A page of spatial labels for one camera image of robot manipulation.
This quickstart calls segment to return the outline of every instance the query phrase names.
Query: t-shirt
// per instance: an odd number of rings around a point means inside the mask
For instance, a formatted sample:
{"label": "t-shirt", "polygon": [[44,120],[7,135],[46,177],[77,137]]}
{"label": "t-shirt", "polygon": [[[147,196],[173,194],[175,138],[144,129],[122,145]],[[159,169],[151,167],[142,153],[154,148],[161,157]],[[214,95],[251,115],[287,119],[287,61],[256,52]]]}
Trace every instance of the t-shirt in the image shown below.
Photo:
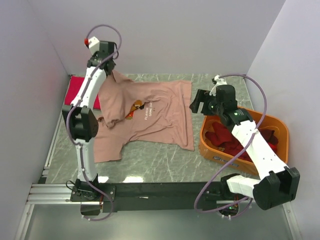
{"label": "t-shirt", "polygon": [[94,140],[96,163],[120,160],[131,141],[178,144],[194,151],[191,81],[134,82],[117,71],[99,90],[102,116]]}

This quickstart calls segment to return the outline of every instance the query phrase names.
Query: white panel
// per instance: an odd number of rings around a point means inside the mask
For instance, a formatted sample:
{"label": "white panel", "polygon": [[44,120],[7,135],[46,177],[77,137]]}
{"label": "white panel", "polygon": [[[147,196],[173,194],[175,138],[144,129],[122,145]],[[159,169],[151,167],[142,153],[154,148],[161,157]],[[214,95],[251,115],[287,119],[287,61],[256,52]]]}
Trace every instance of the white panel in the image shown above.
{"label": "white panel", "polygon": [[0,233],[11,240],[41,176],[68,84],[27,1],[0,2]]}
{"label": "white panel", "polygon": [[[320,201],[320,0],[287,0],[248,75],[265,90],[268,114],[289,128],[288,165],[301,174],[292,202],[303,239],[319,239]],[[253,106],[263,109],[259,90],[248,85]]]}
{"label": "white panel", "polygon": [[[98,24],[123,37],[124,73],[246,73],[285,0],[30,0],[69,74],[85,74]],[[112,30],[99,40],[118,42]]]}

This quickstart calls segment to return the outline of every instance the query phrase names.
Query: orange basket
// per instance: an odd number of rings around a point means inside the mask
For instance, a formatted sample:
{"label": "orange basket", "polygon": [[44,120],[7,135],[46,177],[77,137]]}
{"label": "orange basket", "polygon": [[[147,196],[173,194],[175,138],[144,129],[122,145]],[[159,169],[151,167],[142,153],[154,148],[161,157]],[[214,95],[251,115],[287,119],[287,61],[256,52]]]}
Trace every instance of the orange basket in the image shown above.
{"label": "orange basket", "polygon": [[[262,116],[262,113],[250,109],[246,110],[250,113],[253,120],[258,123]],[[206,139],[205,137],[206,132],[214,132],[214,128],[212,127],[213,122],[220,123],[220,118],[218,116],[206,116],[204,118],[200,131],[199,152],[205,159],[217,162],[219,164],[225,164],[234,156],[224,153],[223,151],[221,151],[221,148],[219,149],[219,147],[212,145],[210,140]],[[287,164],[289,150],[289,131],[286,125],[278,118],[266,115],[259,129],[274,130],[274,136],[278,138],[276,154],[282,161]],[[246,172],[248,174],[258,175],[258,171],[255,165],[250,161],[237,158],[232,164],[229,165],[229,167]]]}

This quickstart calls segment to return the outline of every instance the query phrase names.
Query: marble surface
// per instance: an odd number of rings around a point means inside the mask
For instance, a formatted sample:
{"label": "marble surface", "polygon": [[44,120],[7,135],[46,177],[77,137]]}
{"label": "marble surface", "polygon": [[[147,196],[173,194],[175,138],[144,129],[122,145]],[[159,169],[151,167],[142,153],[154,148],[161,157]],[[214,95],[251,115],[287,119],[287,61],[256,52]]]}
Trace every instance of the marble surface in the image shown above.
{"label": "marble surface", "polygon": [[[190,80],[192,81],[191,101],[198,89],[210,90],[212,88],[211,79],[214,76],[215,74],[128,74],[129,78],[137,82]],[[252,109],[245,81],[241,77],[228,77],[226,81],[235,87],[238,105]],[[175,144],[129,142],[122,149],[122,160],[95,164],[99,181],[110,183],[208,181],[222,165],[204,159],[199,154],[199,136],[203,120],[204,116],[201,113],[192,113],[195,151],[181,149]],[[55,147],[50,156],[46,183],[62,184],[67,180],[75,181],[78,172],[76,148],[68,139],[63,120],[60,121],[54,141]],[[227,167],[217,177],[217,180],[231,173],[250,176]]]}

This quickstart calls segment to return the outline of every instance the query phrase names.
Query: black bracket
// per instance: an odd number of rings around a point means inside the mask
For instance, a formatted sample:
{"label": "black bracket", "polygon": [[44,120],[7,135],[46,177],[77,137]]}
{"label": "black bracket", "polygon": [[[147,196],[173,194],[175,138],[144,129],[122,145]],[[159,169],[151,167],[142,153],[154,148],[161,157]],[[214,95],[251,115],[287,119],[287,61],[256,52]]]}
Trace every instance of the black bracket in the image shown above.
{"label": "black bracket", "polygon": [[[108,57],[115,51],[116,43],[113,41],[100,41],[99,43],[99,51],[96,51],[92,57],[88,60],[86,66],[87,68],[96,67],[100,64],[103,59]],[[100,66],[100,69],[103,69],[106,75],[110,75],[112,70],[115,68],[116,64],[113,59],[109,59],[104,64]]]}
{"label": "black bracket", "polygon": [[[62,115],[65,124],[67,124],[67,116],[70,112],[72,105],[63,105],[62,106]],[[98,121],[88,107],[76,107],[70,116],[70,133],[72,138],[83,139],[86,142],[89,142],[91,138],[94,138],[98,133]]]}
{"label": "black bracket", "polygon": [[232,85],[220,85],[216,88],[216,96],[210,96],[210,91],[198,89],[194,101],[190,105],[193,113],[197,113],[200,103],[203,103],[201,113],[205,116],[217,115],[221,123],[232,131],[235,125],[243,121],[253,121],[244,108],[238,108],[236,90]]}
{"label": "black bracket", "polygon": [[254,186],[254,200],[263,210],[290,202],[296,198],[299,180],[300,173],[295,167],[285,167],[284,171],[277,173],[271,171]]}

